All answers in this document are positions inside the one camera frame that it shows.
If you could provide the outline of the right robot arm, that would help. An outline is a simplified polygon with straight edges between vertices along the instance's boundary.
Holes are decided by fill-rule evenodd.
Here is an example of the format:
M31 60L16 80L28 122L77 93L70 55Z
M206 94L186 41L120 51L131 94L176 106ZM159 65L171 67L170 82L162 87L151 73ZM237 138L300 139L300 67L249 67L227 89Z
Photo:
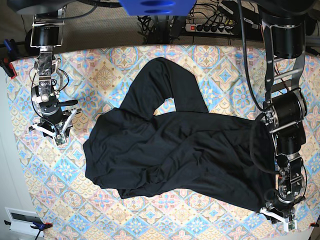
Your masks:
M35 98L32 105L37 107L41 120L46 122L58 135L57 125L63 120L64 114L57 106L57 90L52 83L52 74L59 72L61 60L54 57L53 50L63 43L63 27L65 13L70 0L8 0L7 6L20 15L32 15L30 47L39 49L39 55L34 63L38 74L38 86L34 87Z

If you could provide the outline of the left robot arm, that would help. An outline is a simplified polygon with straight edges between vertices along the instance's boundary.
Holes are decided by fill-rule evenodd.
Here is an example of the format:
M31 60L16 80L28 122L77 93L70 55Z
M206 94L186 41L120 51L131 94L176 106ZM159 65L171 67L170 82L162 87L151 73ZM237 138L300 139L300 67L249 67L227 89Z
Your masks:
M266 123L272 139L277 170L259 165L278 177L278 187L264 194L260 213L273 224L294 228L294 207L305 199L307 173L300 155L306 143L303 119L307 103L299 86L306 56L306 16L313 0L258 0L266 54L265 100L255 123Z

